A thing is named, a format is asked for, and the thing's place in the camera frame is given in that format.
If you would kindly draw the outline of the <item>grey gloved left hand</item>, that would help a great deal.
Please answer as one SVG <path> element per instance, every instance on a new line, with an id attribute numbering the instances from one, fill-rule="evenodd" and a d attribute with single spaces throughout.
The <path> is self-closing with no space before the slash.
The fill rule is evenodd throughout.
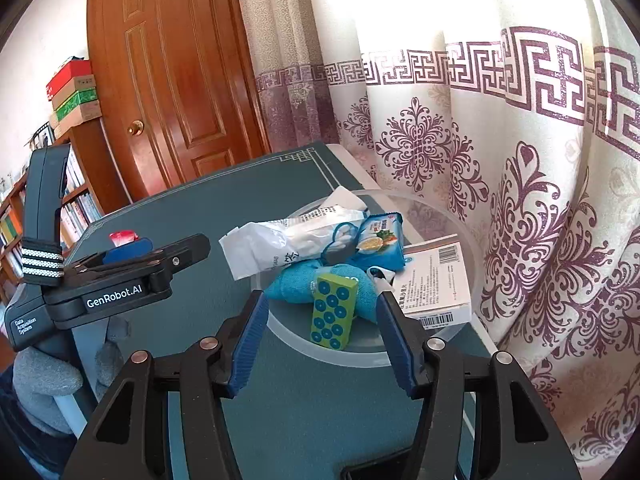
<path id="1" fill-rule="evenodd" d="M 118 344 L 129 335 L 127 320 L 121 316 L 108 320 L 104 344 L 94 358 L 98 399 L 104 396 L 124 365 Z M 57 438 L 73 434 L 55 398 L 71 396 L 82 386 L 80 370 L 38 349 L 27 348 L 17 353 L 12 382 L 18 405 L 36 428 Z"/>

